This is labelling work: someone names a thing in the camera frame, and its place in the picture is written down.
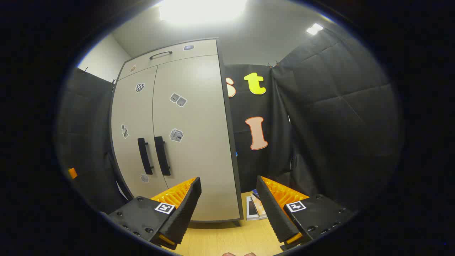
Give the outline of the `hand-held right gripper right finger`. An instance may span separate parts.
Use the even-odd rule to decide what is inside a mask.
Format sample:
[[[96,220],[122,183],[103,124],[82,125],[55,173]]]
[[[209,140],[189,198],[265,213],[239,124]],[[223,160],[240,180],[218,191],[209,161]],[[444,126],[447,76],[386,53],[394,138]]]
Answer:
[[[322,238],[355,216],[324,195],[306,196],[263,176],[257,177],[256,190],[284,251]]]

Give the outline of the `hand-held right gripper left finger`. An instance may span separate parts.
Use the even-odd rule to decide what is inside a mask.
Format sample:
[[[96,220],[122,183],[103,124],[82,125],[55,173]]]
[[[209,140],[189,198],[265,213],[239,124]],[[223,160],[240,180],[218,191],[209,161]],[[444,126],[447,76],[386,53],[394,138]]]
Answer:
[[[152,198],[132,199],[108,214],[107,221],[148,243],[175,250],[183,240],[201,193],[200,177],[194,177]]]

